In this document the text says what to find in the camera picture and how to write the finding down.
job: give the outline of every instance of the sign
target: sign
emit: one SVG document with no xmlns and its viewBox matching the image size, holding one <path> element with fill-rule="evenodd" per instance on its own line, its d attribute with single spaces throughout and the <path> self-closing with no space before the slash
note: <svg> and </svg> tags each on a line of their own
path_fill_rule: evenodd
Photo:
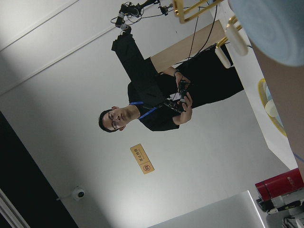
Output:
<svg viewBox="0 0 304 228">
<path fill-rule="evenodd" d="M 130 150 L 144 174 L 154 171 L 154 167 L 141 144 L 131 147 Z"/>
</svg>

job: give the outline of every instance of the eyeglasses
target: eyeglasses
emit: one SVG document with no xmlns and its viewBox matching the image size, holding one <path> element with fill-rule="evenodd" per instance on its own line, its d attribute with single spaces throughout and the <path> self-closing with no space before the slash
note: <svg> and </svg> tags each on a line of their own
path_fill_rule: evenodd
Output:
<svg viewBox="0 0 304 228">
<path fill-rule="evenodd" d="M 114 116 L 112 113 L 108 112 L 109 114 L 109 119 L 112 120 L 112 127 L 114 128 L 114 130 L 117 130 L 119 128 L 119 125 L 116 121 L 113 121 Z"/>
</svg>

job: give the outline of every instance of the red cylinder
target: red cylinder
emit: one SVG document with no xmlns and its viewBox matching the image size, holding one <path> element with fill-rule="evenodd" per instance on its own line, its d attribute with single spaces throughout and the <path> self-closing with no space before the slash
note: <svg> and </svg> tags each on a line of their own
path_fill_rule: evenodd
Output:
<svg viewBox="0 0 304 228">
<path fill-rule="evenodd" d="M 282 196 L 304 187 L 299 168 L 282 173 L 256 184 L 256 189 L 263 201 Z"/>
</svg>

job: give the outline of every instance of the blue lanyard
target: blue lanyard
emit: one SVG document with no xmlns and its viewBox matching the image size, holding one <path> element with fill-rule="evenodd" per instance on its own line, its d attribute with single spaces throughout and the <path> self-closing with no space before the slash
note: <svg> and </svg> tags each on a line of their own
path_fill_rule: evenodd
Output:
<svg viewBox="0 0 304 228">
<path fill-rule="evenodd" d="M 142 101 L 139 101 L 139 102 L 132 102 L 132 103 L 129 103 L 130 105 L 142 105 L 143 102 Z M 142 119 L 144 118 L 146 115 L 149 115 L 151 112 L 153 112 L 155 109 L 157 109 L 156 107 L 154 107 L 153 109 L 150 109 L 148 112 L 146 112 L 145 114 L 143 114 L 142 116 L 140 116 L 138 119 Z"/>
</svg>

